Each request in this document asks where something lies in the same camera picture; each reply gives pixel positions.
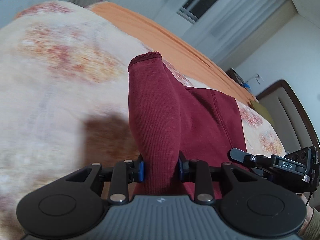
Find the person's right hand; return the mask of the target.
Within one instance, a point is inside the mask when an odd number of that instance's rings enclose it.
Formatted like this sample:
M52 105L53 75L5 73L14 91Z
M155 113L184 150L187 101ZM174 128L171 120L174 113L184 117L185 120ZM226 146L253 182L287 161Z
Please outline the person's right hand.
M304 220L304 223L302 225L302 227L299 230L299 235L301 236L304 231L306 230L306 228L308 227L308 224L310 223L312 216L313 216L313 208L309 206L309 202L306 198L306 196L304 196L304 194L297 194L297 196L300 197L300 199L304 202L305 207L306 207L306 219Z

